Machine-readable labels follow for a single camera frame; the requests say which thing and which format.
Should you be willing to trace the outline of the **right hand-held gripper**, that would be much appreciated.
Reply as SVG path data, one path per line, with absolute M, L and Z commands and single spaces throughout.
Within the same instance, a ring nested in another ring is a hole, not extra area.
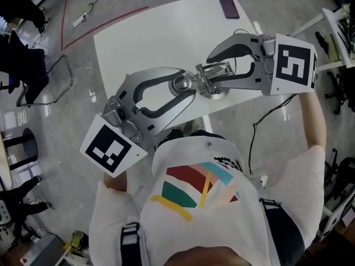
M 248 55 L 257 62 L 251 62 L 247 73 L 219 76 L 214 84 L 221 88 L 261 90 L 266 96 L 314 91 L 318 57 L 313 44 L 282 34 L 273 38 L 262 35 L 260 42 L 261 45 L 257 35 L 236 33 L 217 45 L 207 57 L 208 64 Z

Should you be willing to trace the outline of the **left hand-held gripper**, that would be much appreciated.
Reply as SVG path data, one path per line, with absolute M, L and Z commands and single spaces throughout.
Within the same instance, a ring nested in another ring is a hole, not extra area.
M 146 89 L 173 80 L 184 69 L 158 67 L 129 75 L 101 114 L 93 118 L 80 153 L 111 177 L 117 177 L 148 154 L 156 136 L 195 99 L 196 90 L 174 97 L 157 110 L 137 108 Z

